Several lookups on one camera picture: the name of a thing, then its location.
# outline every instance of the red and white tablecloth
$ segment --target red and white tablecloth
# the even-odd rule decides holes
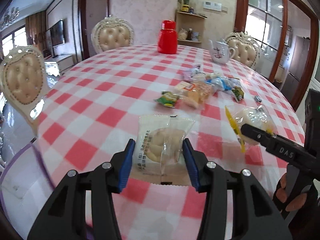
[[[90,171],[113,153],[136,139],[139,116],[184,115],[154,102],[161,91],[170,91],[181,81],[181,71],[201,64],[240,78],[245,90],[243,105],[257,107],[259,95],[275,122],[278,133],[299,144],[304,132],[290,104],[269,81],[241,63],[230,60],[217,65],[207,50],[179,46],[175,55],[160,54],[156,45],[125,47],[103,52],[74,66],[49,92],[40,115],[39,146],[54,184],[71,169]],[[188,134],[193,147],[224,169],[252,171],[271,195],[286,163],[260,146],[240,154],[230,147],[236,137],[224,106],[236,102],[223,92],[212,96]],[[126,189],[114,195],[116,215],[123,239],[196,239],[205,194],[192,187],[162,186],[129,179]],[[231,236],[232,213],[228,218]]]

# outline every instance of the tv stand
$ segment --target tv stand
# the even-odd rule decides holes
[[[74,65],[72,55],[53,56],[44,61],[48,75],[60,76]]]

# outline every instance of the finger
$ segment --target finger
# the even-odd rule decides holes
[[[307,193],[303,193],[292,200],[289,205],[285,208],[287,212],[298,210],[303,207],[307,200]]]
[[[285,188],[285,186],[287,186],[287,173],[283,174],[283,176],[281,177],[280,185],[281,188]]]
[[[282,202],[286,202],[287,201],[287,193],[285,192],[285,190],[283,188],[278,189],[277,193],[276,193],[276,197]]]

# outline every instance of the silver screw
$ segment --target silver screw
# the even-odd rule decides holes
[[[242,171],[242,174],[243,174],[244,176],[249,177],[249,176],[251,175],[251,171],[249,171],[249,170],[247,170],[247,169],[244,169],[244,170]]]
[[[76,175],[76,171],[75,170],[71,170],[71,171],[68,171],[68,176],[69,177],[73,177],[73,176],[75,176]]]
[[[102,168],[104,168],[105,170],[110,169],[111,168],[111,163],[103,163],[102,164]]]
[[[216,165],[216,163],[214,163],[214,162],[207,162],[207,167],[208,167],[209,169],[214,169],[216,166],[217,166],[217,165]]]

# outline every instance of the thermos lid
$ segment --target thermos lid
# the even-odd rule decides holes
[[[176,22],[164,20],[162,22],[162,29],[163,30],[175,30],[176,29]]]

